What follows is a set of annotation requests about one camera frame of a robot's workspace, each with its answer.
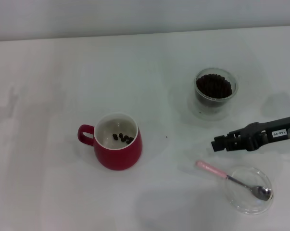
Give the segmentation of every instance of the white table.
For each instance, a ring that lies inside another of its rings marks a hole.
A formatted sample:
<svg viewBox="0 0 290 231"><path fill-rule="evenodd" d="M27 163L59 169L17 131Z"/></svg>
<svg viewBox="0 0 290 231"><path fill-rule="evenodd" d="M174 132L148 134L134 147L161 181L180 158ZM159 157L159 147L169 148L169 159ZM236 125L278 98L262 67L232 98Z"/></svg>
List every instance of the white table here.
<svg viewBox="0 0 290 231"><path fill-rule="evenodd" d="M188 102L210 66L239 79L222 121ZM115 111L137 120L144 144L119 172L76 137ZM290 27L0 42L0 231L290 231L290 141L210 150L215 136L287 116ZM215 178L183 165L198 158L262 170L271 208L236 211Z"/></svg>

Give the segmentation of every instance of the coffee beans in glass cup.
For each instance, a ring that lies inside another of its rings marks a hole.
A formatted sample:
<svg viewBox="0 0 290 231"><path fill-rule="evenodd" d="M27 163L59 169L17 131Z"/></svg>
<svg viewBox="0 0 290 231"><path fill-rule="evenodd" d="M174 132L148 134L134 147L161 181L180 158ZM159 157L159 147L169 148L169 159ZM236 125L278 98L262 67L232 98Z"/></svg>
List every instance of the coffee beans in glass cup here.
<svg viewBox="0 0 290 231"><path fill-rule="evenodd" d="M218 68L202 70L194 81L195 95L204 111L218 112L238 91L237 80Z"/></svg>

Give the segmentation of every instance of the spoon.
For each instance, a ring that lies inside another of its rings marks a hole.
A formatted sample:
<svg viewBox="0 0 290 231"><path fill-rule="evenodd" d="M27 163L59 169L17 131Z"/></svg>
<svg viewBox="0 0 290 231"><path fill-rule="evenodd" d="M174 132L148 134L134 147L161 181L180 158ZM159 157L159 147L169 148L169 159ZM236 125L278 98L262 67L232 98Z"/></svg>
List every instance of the spoon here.
<svg viewBox="0 0 290 231"><path fill-rule="evenodd" d="M242 183L241 181L227 175L225 172L223 172L222 170L219 170L213 166L211 166L210 164L202 161L202 160L198 160L196 161L196 166L197 167L200 167L206 171L209 171L219 177L222 177L222 178L225 178L227 180L231 180L243 187L245 187L246 189L248 189L249 191L251 191L251 193L257 197L258 199L260 200L264 200L264 201L267 201L270 199L270 196L271 196L271 193L272 193L272 190L271 189L268 189L266 187L262 187L262 186L249 186L249 185L246 185L244 183Z"/></svg>

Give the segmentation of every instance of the white label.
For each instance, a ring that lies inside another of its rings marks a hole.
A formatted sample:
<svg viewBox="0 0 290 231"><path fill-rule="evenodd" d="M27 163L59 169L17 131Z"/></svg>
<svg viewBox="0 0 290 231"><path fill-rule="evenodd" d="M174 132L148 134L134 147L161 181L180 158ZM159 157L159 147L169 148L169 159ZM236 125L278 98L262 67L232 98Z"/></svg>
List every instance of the white label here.
<svg viewBox="0 0 290 231"><path fill-rule="evenodd" d="M279 137L279 136L284 136L284 135L287 135L286 129L278 130L278 131L272 131L273 138Z"/></svg>

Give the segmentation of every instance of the metal spoon bowl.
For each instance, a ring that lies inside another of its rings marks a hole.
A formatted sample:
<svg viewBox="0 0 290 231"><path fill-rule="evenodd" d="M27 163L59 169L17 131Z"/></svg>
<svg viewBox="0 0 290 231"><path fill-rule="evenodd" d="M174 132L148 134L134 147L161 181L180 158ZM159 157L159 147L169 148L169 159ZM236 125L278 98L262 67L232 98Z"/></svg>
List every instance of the metal spoon bowl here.
<svg viewBox="0 0 290 231"><path fill-rule="evenodd" d="M263 187L263 186L252 186L251 187L251 186L244 184L241 181L239 181L239 180L237 180L229 175L226 176L226 179L231 180L231 181L245 187L246 189L250 190L252 192L252 194L260 200L267 201L271 197L271 193L272 193L271 189L268 189L268 188Z"/></svg>

